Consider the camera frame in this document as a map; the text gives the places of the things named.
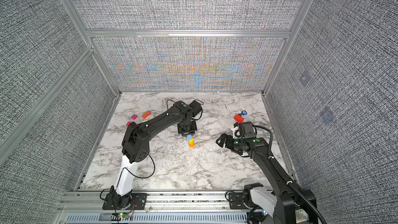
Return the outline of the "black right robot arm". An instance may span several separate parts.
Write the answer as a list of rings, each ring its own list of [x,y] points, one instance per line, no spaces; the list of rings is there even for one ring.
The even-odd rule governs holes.
[[[309,190],[302,189],[282,168],[270,150],[270,144],[263,138],[235,139],[222,134],[216,144],[241,155],[246,152],[262,170],[269,181],[273,193],[260,183],[244,186],[245,205],[253,209],[262,209],[275,224],[296,224],[300,210],[307,214],[302,222],[306,224],[325,224],[317,209],[316,198]]]

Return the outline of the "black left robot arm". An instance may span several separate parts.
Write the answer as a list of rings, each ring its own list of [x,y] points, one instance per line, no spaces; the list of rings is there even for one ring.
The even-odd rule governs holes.
[[[110,187],[109,193],[105,198],[101,198],[104,201],[103,210],[116,211],[136,207],[139,202],[133,199],[132,184],[134,179],[147,179],[154,174],[152,172],[148,176],[136,175],[138,164],[147,157],[151,157],[149,142],[174,124],[177,124],[179,135],[192,138],[197,131],[196,116],[202,117],[203,114],[202,105],[203,102],[200,100],[194,100],[190,104],[178,101],[151,120],[139,124],[132,122],[127,125],[122,140],[121,169],[118,179]]]

